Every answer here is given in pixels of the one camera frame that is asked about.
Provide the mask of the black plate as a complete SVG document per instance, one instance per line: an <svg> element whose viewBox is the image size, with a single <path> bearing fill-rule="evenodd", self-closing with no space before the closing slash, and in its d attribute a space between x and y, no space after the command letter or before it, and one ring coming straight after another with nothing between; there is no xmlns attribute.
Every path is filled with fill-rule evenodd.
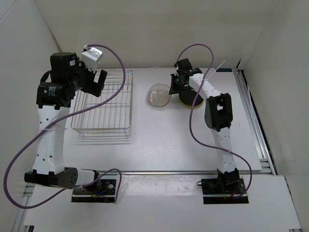
<svg viewBox="0 0 309 232"><path fill-rule="evenodd" d="M183 92L180 92L179 93L179 99L180 101L186 105L186 106L189 106L189 107L192 107L193 105L193 101L194 101L194 98L196 96L196 91L192 90L192 89L188 89L188 90L185 90ZM194 106L199 106L203 103L203 99L202 97L199 95L197 97L197 100L195 101L195 104Z"/></svg>

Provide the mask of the green plate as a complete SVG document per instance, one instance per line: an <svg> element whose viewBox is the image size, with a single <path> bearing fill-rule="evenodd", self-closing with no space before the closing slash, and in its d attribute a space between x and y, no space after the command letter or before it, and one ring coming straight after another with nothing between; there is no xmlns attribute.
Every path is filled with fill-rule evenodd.
<svg viewBox="0 0 309 232"><path fill-rule="evenodd" d="M184 103L182 103L182 105L183 105L184 107L187 107L187 108L192 108L192 107L194 107L194 109L196 109L196 108L201 107L201 106L203 105L203 102L202 102L201 104L195 104L194 106L189 105L189 104L184 104Z"/></svg>

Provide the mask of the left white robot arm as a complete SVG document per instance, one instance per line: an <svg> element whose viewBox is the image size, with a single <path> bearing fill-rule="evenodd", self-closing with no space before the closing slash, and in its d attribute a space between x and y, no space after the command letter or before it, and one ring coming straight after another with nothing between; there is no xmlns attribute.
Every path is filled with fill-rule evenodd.
<svg viewBox="0 0 309 232"><path fill-rule="evenodd" d="M32 170L24 175L26 182L64 189L81 186L90 193L100 190L97 171L65 166L63 145L64 116L70 111L75 93L80 90L95 97L101 95L107 72L101 71L98 81L94 79L102 56L103 52L94 47L80 56L71 52L50 56L51 70L40 79L36 98L42 136L38 139Z"/></svg>

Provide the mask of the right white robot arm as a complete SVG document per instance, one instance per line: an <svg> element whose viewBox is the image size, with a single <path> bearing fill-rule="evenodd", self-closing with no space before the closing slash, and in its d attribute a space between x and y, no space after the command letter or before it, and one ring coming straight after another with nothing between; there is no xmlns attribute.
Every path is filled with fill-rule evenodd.
<svg viewBox="0 0 309 232"><path fill-rule="evenodd" d="M199 68L193 68L189 59L179 60L174 65L175 74L171 75L169 94L185 90L199 90L205 102L205 123L210 128L217 150L218 168L216 185L220 192L228 193L239 182L239 171L231 154L230 127L233 120L232 101L228 93L221 93L209 81L203 80Z"/></svg>

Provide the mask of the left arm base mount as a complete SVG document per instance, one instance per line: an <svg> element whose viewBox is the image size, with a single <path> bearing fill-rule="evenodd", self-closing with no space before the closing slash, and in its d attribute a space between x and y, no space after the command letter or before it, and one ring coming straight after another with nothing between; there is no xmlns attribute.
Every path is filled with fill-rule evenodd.
<svg viewBox="0 0 309 232"><path fill-rule="evenodd" d="M118 176L107 175L100 179L100 184L86 188L74 188L72 203L114 203L118 187Z"/></svg>

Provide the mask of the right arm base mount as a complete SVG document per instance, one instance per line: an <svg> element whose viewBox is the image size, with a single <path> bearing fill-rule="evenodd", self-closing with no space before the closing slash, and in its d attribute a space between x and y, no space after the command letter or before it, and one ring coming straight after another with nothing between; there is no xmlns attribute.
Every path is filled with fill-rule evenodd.
<svg viewBox="0 0 309 232"><path fill-rule="evenodd" d="M221 188L217 178L203 178L196 185L202 188L203 204L248 204L243 178L231 186Z"/></svg>

